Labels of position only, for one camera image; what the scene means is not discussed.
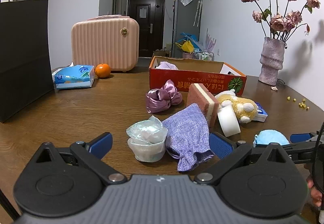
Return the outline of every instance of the sponge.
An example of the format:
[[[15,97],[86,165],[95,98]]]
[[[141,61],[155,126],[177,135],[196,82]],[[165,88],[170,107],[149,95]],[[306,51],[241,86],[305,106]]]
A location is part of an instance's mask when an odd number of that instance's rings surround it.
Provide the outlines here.
[[[193,83],[190,85],[187,106],[193,103],[198,104],[206,117],[208,126],[213,127],[216,122],[219,102],[203,84]]]

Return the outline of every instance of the blue fluffy object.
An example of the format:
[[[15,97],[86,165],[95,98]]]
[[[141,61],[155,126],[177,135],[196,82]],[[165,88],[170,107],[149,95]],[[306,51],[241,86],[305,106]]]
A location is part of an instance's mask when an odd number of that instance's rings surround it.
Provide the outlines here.
[[[279,143],[284,146],[288,145],[289,141],[282,133],[276,130],[264,130],[259,135],[255,135],[253,147],[256,145],[268,145],[269,143]]]

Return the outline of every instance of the red cardboard box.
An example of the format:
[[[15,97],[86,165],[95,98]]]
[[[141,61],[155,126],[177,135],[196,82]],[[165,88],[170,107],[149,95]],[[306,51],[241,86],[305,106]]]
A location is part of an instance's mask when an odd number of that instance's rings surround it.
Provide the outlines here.
[[[156,69],[166,61],[177,66],[178,70]],[[235,89],[238,96],[243,94],[246,75],[224,62],[197,59],[153,57],[150,64],[150,89],[162,88],[172,80],[178,91],[188,92],[192,83],[202,83],[210,93]]]

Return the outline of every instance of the gray refrigerator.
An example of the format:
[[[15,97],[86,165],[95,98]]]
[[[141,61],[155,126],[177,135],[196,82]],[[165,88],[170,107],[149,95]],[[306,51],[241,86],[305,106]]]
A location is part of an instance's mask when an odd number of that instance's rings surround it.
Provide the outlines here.
[[[200,32],[200,22],[199,27],[196,25],[193,26],[195,21],[195,15],[197,11],[199,0],[193,0],[186,6],[181,3],[181,0],[175,0],[174,5],[174,18],[173,18],[173,35],[172,35],[172,57],[173,58],[182,58],[182,51],[175,44],[180,39],[183,39],[184,36],[181,33],[194,34],[199,39]]]

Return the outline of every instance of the silver bolt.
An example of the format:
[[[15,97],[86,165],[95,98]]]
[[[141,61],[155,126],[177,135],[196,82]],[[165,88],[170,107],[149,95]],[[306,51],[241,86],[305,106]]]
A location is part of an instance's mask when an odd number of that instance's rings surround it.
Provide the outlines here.
[[[201,173],[201,174],[197,175],[197,178],[198,178],[198,180],[205,182],[205,181],[212,180],[213,175],[210,173]]]
[[[120,182],[120,181],[123,181],[124,180],[124,176],[120,173],[115,173],[115,174],[111,174],[109,175],[108,179],[111,181],[111,182]]]

